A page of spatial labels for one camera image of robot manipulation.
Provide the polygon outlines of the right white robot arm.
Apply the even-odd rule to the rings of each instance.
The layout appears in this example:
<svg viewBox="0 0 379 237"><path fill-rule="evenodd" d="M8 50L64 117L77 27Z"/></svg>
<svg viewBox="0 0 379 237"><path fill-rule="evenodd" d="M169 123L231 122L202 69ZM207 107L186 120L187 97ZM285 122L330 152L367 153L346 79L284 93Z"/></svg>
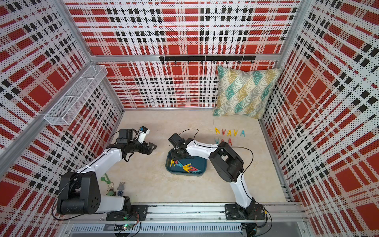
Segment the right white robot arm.
<svg viewBox="0 0 379 237"><path fill-rule="evenodd" d="M226 142L219 144L205 144L194 139L169 139L173 149L170 156L173 160L189 157L199 157L209 160L218 175L231 186L236 204L245 210L252 209L255 200L248 192L244 179L244 161L236 151Z"/></svg>

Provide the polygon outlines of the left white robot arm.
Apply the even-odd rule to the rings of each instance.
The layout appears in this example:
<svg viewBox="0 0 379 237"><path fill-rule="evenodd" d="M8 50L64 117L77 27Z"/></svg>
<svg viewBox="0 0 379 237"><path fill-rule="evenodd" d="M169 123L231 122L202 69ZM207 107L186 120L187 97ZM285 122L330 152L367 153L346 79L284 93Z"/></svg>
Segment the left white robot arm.
<svg viewBox="0 0 379 237"><path fill-rule="evenodd" d="M76 172L65 173L60 180L57 213L90 215L125 212L129 215L132 213L130 198L102 195L99 181L113 165L124 160L127 154L150 155L156 147L153 143L138 141L110 144L92 163Z"/></svg>

